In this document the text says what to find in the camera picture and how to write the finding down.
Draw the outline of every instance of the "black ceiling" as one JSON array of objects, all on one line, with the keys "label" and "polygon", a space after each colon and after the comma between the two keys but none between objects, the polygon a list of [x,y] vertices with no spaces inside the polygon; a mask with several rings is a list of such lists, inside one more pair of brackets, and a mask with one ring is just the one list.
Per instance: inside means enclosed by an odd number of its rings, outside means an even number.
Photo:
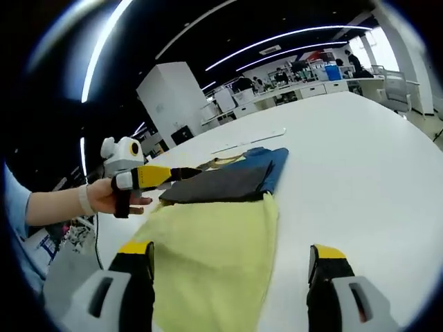
[{"label": "black ceiling", "polygon": [[[39,36],[70,3],[56,1],[58,5],[54,8],[52,2],[45,0],[40,7],[28,8],[33,19],[20,24],[23,31],[30,31],[26,37],[21,35],[17,39],[11,34],[10,40],[21,40],[20,47],[14,49],[19,54],[11,53],[9,59],[11,75],[17,77],[19,67],[25,64]],[[15,129],[16,138],[8,142],[8,155],[15,168],[25,169],[21,176],[32,189],[46,189],[80,165],[80,137],[86,137],[87,168],[91,169],[100,163],[100,144],[104,137],[130,135],[142,121],[148,121],[143,105],[136,99],[135,89],[156,63],[185,61],[201,86],[212,81],[222,83],[237,74],[235,69],[261,58],[259,50],[275,44],[286,50],[330,42],[339,30],[303,33],[271,41],[205,72],[205,68],[217,60],[249,44],[301,28],[345,25],[363,11],[372,9],[365,0],[274,0],[264,5],[253,0],[237,0],[191,28],[156,61],[155,55],[184,29],[185,24],[223,1],[133,0],[105,44],[99,59],[100,72],[94,75],[89,101],[81,104],[79,100],[67,100],[66,59],[78,52],[73,41],[84,34],[88,22],[112,10],[118,2],[108,1],[78,22],[34,74],[26,78],[26,88],[23,89],[21,81],[20,89],[14,90],[13,95],[19,96],[14,102],[20,105],[16,107],[20,111],[12,112],[10,127]],[[39,11],[45,7],[52,10],[39,16]],[[372,27],[376,24],[370,18],[361,25]],[[340,40],[348,40],[360,32],[351,30]]]}]

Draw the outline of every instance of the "ceiling light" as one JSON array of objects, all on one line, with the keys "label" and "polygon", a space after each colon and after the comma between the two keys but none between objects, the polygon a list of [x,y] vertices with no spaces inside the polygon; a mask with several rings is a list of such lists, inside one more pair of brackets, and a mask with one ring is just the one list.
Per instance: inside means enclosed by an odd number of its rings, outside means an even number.
[{"label": "ceiling light", "polygon": [[77,0],[70,1],[73,3],[62,14],[57,21],[49,28],[44,34],[40,42],[35,47],[35,50],[30,56],[27,70],[33,70],[43,59],[45,55],[48,55],[49,51],[54,47],[55,43],[61,40],[66,34],[72,31],[74,25],[80,20],[84,19],[90,12],[95,10],[98,6],[102,5],[103,0]]},{"label": "ceiling light", "polygon": [[80,154],[82,156],[83,175],[86,178],[86,182],[88,182],[87,173],[86,173],[86,160],[84,159],[84,137],[80,139]]},{"label": "ceiling light", "polygon": [[269,42],[271,40],[277,39],[277,38],[281,38],[281,37],[286,37],[286,36],[290,36],[290,35],[295,35],[298,33],[305,33],[308,31],[317,31],[317,30],[331,30],[331,29],[360,29],[360,30],[372,30],[371,28],[366,28],[365,26],[317,26],[314,28],[306,28],[306,29],[302,29],[302,30],[295,30],[295,31],[289,31],[288,33],[283,33],[281,35],[277,35],[268,39],[264,39],[262,41],[259,41],[255,44],[249,45],[245,48],[242,48],[241,50],[238,50],[237,52],[234,52],[233,54],[228,55],[227,57],[224,57],[223,59],[215,62],[214,64],[211,64],[207,69],[205,69],[205,71],[209,71],[210,69],[214,68],[215,66],[218,66],[219,64],[221,64],[222,62],[225,62],[227,59],[230,59],[234,56],[236,56],[237,54],[240,54],[241,52],[244,52],[252,47],[255,47],[257,45]]},{"label": "ceiling light", "polygon": [[245,69],[245,68],[247,68],[247,67],[249,67],[249,66],[252,66],[252,65],[254,65],[254,64],[258,64],[259,62],[262,62],[262,61],[264,61],[264,60],[268,60],[268,59],[271,59],[272,57],[277,57],[277,56],[279,56],[279,55],[281,55],[281,54],[285,54],[285,53],[289,53],[289,52],[295,52],[296,50],[304,50],[304,49],[306,49],[306,48],[311,48],[311,47],[320,47],[320,46],[329,46],[329,45],[340,45],[340,44],[347,44],[347,42],[346,41],[334,41],[334,42],[332,42],[332,43],[321,43],[321,44],[314,44],[314,45],[308,45],[308,46],[303,46],[303,47],[297,47],[297,48],[292,48],[291,50],[286,50],[286,51],[284,51],[284,52],[280,52],[280,53],[277,53],[277,54],[273,54],[273,55],[270,55],[270,56],[268,56],[268,57],[264,57],[264,58],[262,58],[262,59],[260,59],[260,60],[257,60],[257,61],[254,61],[254,62],[251,62],[250,64],[247,64],[246,66],[243,66],[243,67],[240,67],[240,68],[238,68],[236,71],[241,71],[242,69]]},{"label": "ceiling light", "polygon": [[88,100],[88,94],[89,94],[89,88],[91,87],[92,76],[94,75],[94,71],[96,69],[96,65],[98,62],[98,57],[102,52],[103,46],[105,45],[105,42],[108,39],[109,35],[111,34],[111,31],[113,27],[116,25],[118,19],[120,18],[120,16],[122,16],[123,12],[131,4],[131,2],[132,0],[122,0],[118,4],[117,8],[108,18],[108,21],[106,22],[103,31],[100,33],[100,36],[98,36],[97,44],[92,52],[91,59],[89,60],[88,69],[86,71],[86,77],[84,78],[82,102],[86,102]]},{"label": "ceiling light", "polygon": [[205,86],[204,88],[202,88],[201,90],[203,91],[203,90],[206,90],[208,87],[210,87],[210,86],[212,86],[212,85],[214,85],[216,83],[216,81],[214,81],[214,82],[212,82],[212,83],[210,83],[210,84],[208,84],[207,86]]},{"label": "ceiling light", "polygon": [[193,21],[190,25],[186,26],[177,36],[172,38],[171,41],[169,43],[167,43],[165,47],[163,47],[163,49],[160,51],[160,53],[155,56],[155,60],[158,60],[159,57],[161,57],[164,54],[164,52],[166,52],[166,50],[169,47],[171,47],[171,45],[173,45],[173,43],[175,43],[177,40],[179,40],[179,38],[181,36],[183,36],[186,33],[186,31],[189,31],[193,26],[195,26],[201,20],[205,19],[209,15],[214,14],[215,12],[217,12],[220,9],[222,9],[223,7],[225,7],[227,5],[230,5],[232,2],[236,2],[236,1],[237,0],[226,0],[225,2],[219,4],[217,7],[214,7],[213,9],[205,12],[202,16],[200,16],[198,19]]},{"label": "ceiling light", "polygon": [[138,126],[138,128],[135,130],[135,132],[131,135],[131,137],[134,137],[136,134],[138,134],[138,132],[140,131],[141,127],[143,127],[145,123],[143,122],[140,126]]}]

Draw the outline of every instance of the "sleeve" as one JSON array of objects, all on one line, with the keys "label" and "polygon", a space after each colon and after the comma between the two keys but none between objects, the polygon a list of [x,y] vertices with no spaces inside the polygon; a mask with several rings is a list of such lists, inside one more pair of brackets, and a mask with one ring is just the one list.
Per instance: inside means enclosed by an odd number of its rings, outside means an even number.
[{"label": "sleeve", "polygon": [[28,226],[25,220],[30,191],[17,181],[7,165],[4,167],[4,179],[4,203],[8,222],[20,237],[26,238],[28,237]]}]

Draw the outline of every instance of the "yellow cloth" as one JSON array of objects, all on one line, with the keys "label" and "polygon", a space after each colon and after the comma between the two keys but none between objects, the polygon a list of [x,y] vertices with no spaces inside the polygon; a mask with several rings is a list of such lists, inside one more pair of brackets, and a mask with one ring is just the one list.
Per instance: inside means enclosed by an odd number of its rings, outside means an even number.
[{"label": "yellow cloth", "polygon": [[155,244],[154,321],[165,331],[254,331],[271,278],[278,208],[250,203],[160,207],[134,241]]}]

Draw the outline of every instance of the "light blue shirt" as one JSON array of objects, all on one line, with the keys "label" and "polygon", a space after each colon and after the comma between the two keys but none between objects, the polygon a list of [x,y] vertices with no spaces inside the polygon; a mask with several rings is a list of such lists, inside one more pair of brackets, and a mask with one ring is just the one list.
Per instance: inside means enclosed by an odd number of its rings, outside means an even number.
[{"label": "light blue shirt", "polygon": [[6,165],[4,176],[5,208],[6,216],[8,217],[8,222],[13,233],[11,234],[12,247],[17,254],[20,267],[23,270],[28,283],[33,288],[36,295],[39,295],[42,292],[46,276],[35,264],[33,258],[24,248],[23,241],[20,239],[20,237],[22,239],[28,237],[28,226],[25,224],[25,218],[30,191],[20,185]]}]

